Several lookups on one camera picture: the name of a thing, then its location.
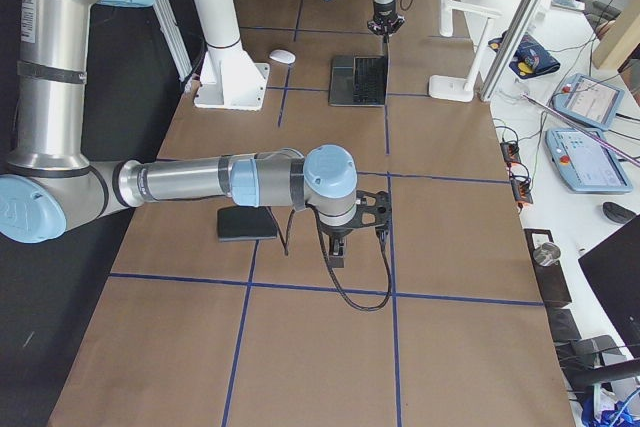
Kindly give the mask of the near teach pendant tablet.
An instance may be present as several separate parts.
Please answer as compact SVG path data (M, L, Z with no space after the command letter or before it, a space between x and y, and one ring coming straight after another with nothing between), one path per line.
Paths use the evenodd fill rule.
M560 177L578 193L622 194L633 185L618 157L574 128L546 131L545 142Z

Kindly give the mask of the blue patterned pouch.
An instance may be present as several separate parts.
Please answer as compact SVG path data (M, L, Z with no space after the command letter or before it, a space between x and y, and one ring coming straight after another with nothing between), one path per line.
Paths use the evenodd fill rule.
M522 37L509 62L511 71L523 80L555 73L560 66L560 62L528 33Z

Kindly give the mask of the grey laptop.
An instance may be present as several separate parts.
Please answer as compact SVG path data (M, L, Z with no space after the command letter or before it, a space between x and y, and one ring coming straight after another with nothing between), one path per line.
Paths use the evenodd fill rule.
M339 107L383 107L389 56L338 55L331 62L329 104Z

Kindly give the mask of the white computer mouse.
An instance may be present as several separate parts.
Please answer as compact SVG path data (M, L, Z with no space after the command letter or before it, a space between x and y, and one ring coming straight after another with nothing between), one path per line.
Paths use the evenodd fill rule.
M269 53L269 58L286 65L291 65L296 61L296 55L284 49L274 49Z

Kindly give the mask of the black desk mouse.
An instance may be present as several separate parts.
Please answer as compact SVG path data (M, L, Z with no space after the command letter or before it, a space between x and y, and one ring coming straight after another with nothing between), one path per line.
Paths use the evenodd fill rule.
M632 210L611 201L602 204L602 212L608 220L621 225L632 221L637 216Z

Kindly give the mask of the aluminium frame post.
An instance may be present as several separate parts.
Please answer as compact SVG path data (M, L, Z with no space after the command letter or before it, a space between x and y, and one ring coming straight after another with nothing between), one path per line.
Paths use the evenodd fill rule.
M521 0L519 3L506 31L501 47L489 68L487 77L480 91L479 98L481 101L489 102L491 100L501 75L508 68L510 59L515 54L516 49L528 25L533 20L540 3L541 0Z

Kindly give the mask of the metal cup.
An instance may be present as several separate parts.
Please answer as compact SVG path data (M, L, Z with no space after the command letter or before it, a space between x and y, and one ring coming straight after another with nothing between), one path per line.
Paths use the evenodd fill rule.
M560 248L553 242L544 242L533 249L533 262L540 267L549 267L559 261Z

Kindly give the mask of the orange black connector block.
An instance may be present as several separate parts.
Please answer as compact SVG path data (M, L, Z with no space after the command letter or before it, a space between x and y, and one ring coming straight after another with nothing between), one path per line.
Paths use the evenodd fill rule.
M519 210L533 204L532 177L529 169L521 162L519 144L513 141L501 141L500 149L506 165L509 181Z

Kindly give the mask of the black box on desk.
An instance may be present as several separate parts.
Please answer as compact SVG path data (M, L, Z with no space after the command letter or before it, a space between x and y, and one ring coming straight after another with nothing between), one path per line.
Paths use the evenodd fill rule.
M531 257L536 281L544 304L547 307L561 308L572 302L564 273L559 261L560 254L553 254L553 263L540 265L534 258L535 251L545 243L556 246L550 230L525 228L524 235Z

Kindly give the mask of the black monitor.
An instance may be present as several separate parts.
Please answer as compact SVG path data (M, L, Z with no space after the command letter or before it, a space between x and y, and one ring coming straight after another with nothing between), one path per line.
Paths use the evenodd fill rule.
M591 290L633 356L639 357L639 217L579 258Z

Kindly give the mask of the black mouse pad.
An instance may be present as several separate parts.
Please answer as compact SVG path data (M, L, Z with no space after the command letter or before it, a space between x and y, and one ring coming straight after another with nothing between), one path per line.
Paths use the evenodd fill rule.
M217 212L217 237L221 242L274 239L278 227L266 207L233 206Z

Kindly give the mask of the teach pendant tablet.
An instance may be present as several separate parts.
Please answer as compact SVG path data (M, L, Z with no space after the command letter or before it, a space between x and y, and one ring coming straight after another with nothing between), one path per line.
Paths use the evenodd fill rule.
M622 194L633 185L618 157L574 128L546 131L545 142L560 177L578 193Z
M570 76L555 93L552 106L585 126L607 131L616 116L624 91L584 74Z

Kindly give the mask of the far teach pendant tablet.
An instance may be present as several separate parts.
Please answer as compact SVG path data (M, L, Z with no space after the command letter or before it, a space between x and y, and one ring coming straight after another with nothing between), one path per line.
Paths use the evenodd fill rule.
M585 126L607 131L616 116L624 91L584 74L570 76L555 93L552 106Z

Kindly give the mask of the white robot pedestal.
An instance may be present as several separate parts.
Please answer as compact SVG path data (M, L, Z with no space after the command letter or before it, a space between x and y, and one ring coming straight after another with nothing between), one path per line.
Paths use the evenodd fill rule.
M258 111L270 67L244 50L233 0L194 0L207 53L194 98L199 108Z

